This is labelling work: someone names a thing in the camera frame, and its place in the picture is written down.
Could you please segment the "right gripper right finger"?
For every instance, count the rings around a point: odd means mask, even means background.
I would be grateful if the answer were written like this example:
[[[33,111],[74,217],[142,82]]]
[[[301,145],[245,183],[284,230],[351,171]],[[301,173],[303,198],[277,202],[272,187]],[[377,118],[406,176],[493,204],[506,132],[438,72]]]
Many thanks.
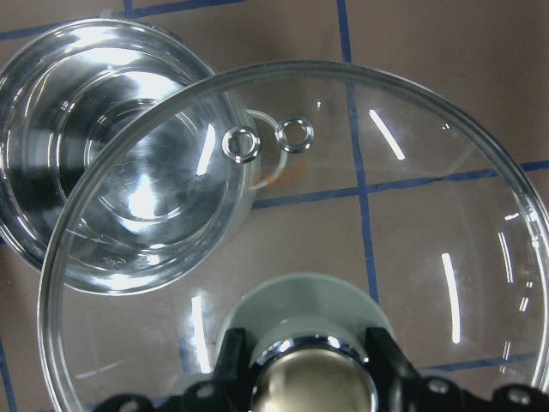
[[[455,385],[442,377],[419,374],[386,329],[367,328],[365,350],[380,411],[455,409]]]

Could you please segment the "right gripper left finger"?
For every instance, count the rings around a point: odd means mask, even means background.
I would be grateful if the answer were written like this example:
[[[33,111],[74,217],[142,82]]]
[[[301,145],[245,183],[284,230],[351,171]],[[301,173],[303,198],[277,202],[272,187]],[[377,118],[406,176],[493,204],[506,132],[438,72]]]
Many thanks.
[[[249,411],[252,401],[250,350],[244,328],[225,331],[210,378],[183,395],[185,411]]]

